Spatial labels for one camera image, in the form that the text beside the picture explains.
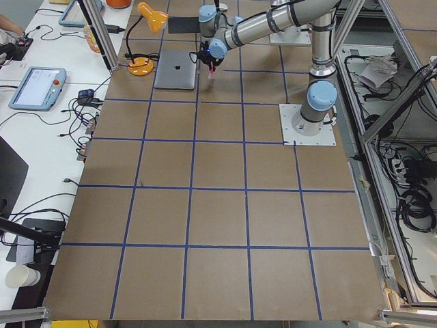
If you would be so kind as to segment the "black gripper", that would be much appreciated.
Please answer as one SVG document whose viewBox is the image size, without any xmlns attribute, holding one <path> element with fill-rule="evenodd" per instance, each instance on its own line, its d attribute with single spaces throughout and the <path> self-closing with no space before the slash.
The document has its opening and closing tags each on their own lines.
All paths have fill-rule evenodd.
<svg viewBox="0 0 437 328">
<path fill-rule="evenodd" d="M 208 41 L 200 42 L 199 59 L 208 67 L 218 67 L 221 60 L 213 57 L 210 53 Z"/>
</svg>

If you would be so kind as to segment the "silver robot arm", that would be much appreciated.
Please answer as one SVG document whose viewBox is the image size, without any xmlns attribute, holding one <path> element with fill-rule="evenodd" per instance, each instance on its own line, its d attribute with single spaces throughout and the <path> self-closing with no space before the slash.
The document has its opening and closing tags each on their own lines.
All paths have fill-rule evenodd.
<svg viewBox="0 0 437 328">
<path fill-rule="evenodd" d="M 228 17 L 215 5 L 203 5 L 198 16 L 203 38 L 199 55 L 214 68 L 228 53 L 240 49 L 244 102 L 295 100 L 300 109 L 292 116 L 292 130 L 315 137 L 338 96 L 333 50 L 338 5 L 338 1 L 285 1 L 246 18 Z M 257 44 L 259 39 L 305 25 L 311 26 L 310 47 L 269 51 Z"/>
</svg>

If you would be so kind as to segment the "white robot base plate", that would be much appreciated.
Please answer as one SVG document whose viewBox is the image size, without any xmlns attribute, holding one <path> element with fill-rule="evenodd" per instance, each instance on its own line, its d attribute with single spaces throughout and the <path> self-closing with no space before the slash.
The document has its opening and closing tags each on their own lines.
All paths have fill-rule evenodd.
<svg viewBox="0 0 437 328">
<path fill-rule="evenodd" d="M 301 104 L 279 104 L 283 144 L 287 146 L 336 146 L 335 134 L 329 114 L 318 123 L 304 120 Z"/>
</svg>

